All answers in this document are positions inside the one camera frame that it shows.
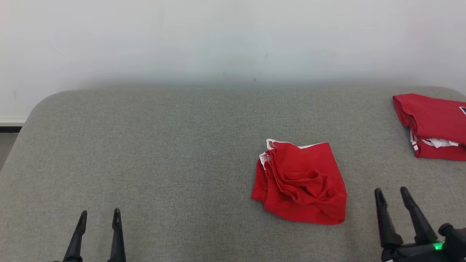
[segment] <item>green light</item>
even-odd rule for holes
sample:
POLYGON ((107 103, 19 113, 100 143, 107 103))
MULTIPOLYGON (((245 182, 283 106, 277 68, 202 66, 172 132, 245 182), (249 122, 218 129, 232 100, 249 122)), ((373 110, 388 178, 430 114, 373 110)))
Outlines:
POLYGON ((433 245, 434 245, 435 250, 441 250, 442 246, 443 246, 443 243, 438 242, 438 243, 433 243, 433 245))

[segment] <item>gray floor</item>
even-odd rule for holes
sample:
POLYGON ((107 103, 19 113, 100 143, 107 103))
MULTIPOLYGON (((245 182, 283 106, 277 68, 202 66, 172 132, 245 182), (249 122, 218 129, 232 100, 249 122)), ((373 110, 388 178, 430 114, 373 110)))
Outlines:
POLYGON ((0 133, 0 170, 17 137, 18 133, 0 133))

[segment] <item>white wall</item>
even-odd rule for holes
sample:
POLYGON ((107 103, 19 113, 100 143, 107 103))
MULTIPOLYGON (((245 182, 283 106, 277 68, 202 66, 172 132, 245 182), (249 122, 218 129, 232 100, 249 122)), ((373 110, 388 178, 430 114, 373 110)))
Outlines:
POLYGON ((465 8, 463 0, 0 0, 0 119, 26 118, 62 90, 125 78, 466 93, 465 8))

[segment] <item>crumpled red cloth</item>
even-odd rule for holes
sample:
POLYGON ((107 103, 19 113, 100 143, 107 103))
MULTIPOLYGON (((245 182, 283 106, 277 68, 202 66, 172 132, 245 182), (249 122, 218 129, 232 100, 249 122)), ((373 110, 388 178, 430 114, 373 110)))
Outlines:
POLYGON ((267 139, 267 149, 257 161, 252 199, 290 221, 345 221, 345 183, 329 143, 298 147, 267 139))
POLYGON ((466 103, 418 94, 393 96, 400 123, 411 129, 417 158, 466 161, 466 103), (436 147, 432 138, 447 140, 436 147))

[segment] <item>red garment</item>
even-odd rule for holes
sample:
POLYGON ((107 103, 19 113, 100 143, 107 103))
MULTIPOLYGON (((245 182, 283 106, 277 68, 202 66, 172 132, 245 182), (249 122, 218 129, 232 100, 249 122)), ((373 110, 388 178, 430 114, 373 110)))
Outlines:
POLYGON ((346 188, 328 143, 298 147, 268 139, 252 199, 296 222, 336 225, 345 220, 346 188))
POLYGON ((465 102, 405 94, 393 96, 393 104, 401 124, 411 128, 417 158, 466 161, 465 102), (458 146, 452 143, 436 148, 432 138, 457 142, 458 146))

